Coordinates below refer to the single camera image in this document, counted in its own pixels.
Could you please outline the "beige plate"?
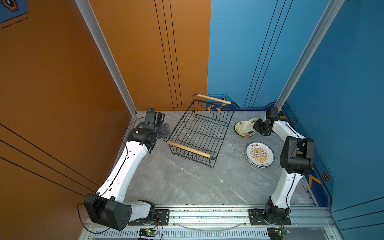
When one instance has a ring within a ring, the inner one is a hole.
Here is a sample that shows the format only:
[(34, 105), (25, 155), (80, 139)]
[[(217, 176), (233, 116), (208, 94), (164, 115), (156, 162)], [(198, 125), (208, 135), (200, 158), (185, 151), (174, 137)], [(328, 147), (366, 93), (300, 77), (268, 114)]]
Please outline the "beige plate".
[(236, 132), (238, 135), (242, 136), (242, 137), (252, 137), (252, 136), (246, 136), (246, 135), (244, 135), (243, 132), (242, 132), (242, 127), (243, 127), (243, 124), (244, 124), (245, 122), (246, 122), (246, 121), (240, 121), (240, 122), (236, 123), (235, 126), (234, 126), (235, 132)]

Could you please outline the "white plate red dotted pattern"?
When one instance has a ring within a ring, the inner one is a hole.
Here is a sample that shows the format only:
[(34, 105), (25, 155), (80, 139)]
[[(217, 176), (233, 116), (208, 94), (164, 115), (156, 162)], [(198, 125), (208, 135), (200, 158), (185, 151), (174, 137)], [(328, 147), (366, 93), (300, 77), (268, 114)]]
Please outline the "white plate red dotted pattern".
[(268, 168), (274, 160), (274, 152), (266, 144), (261, 142), (250, 143), (245, 150), (248, 162), (257, 168)]

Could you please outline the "black wire dish rack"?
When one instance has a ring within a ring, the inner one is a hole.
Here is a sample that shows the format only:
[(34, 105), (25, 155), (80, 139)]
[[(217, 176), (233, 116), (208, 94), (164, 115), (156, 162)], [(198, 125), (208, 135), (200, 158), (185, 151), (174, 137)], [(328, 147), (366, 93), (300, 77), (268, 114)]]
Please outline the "black wire dish rack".
[(234, 115), (234, 103), (226, 105), (193, 95), (193, 101), (164, 141), (171, 141), (207, 154), (206, 158), (170, 146), (172, 154), (214, 168)]

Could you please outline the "cream plate dark rim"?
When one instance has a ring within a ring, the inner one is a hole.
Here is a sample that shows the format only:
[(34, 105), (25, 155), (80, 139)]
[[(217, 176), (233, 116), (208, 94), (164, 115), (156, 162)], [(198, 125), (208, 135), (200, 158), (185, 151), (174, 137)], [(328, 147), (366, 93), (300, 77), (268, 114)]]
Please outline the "cream plate dark rim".
[(246, 121), (242, 127), (243, 134), (246, 136), (253, 136), (256, 132), (254, 125), (258, 120), (259, 120), (259, 118), (253, 118), (253, 119)]

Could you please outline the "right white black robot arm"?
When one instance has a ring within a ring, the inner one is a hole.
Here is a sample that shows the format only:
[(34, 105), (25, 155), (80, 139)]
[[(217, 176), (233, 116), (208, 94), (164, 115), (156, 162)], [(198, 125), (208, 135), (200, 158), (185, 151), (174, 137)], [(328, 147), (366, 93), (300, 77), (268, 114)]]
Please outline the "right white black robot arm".
[(263, 136), (276, 133), (284, 141), (280, 154), (282, 174), (264, 209), (266, 223), (280, 224), (291, 212), (291, 199), (298, 183), (313, 167), (315, 141), (299, 134), (279, 116), (279, 109), (275, 107), (267, 109), (264, 120), (256, 121), (254, 130)]

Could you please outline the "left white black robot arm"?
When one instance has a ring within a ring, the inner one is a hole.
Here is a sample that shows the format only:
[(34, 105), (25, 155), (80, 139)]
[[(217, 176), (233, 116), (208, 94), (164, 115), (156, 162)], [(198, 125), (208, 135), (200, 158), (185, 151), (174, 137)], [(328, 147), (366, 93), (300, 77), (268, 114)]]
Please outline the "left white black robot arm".
[(107, 180), (96, 194), (88, 194), (82, 203), (89, 219), (108, 229), (123, 230), (128, 223), (155, 220), (155, 203), (147, 200), (125, 203), (126, 191), (145, 155), (150, 154), (158, 139), (170, 136), (165, 114), (147, 109), (144, 121), (123, 140), (124, 150)]

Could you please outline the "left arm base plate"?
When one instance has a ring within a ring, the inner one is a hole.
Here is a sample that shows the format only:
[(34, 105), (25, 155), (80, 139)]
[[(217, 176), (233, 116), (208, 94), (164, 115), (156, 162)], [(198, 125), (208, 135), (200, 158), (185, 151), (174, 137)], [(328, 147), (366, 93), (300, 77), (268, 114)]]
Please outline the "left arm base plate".
[(158, 223), (161, 226), (167, 226), (170, 219), (170, 210), (169, 209), (155, 209), (153, 213), (147, 219), (138, 219), (132, 222), (129, 222), (129, 226), (155, 226)]

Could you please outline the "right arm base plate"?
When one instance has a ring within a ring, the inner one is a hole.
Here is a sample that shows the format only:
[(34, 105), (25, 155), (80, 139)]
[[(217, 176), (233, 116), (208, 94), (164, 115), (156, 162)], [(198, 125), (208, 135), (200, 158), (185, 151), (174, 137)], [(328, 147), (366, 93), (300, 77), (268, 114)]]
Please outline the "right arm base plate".
[(289, 209), (270, 210), (269, 213), (265, 213), (265, 210), (259, 209), (248, 210), (249, 220), (252, 226), (277, 226), (281, 224), (284, 226), (290, 226), (292, 222), (288, 213)]

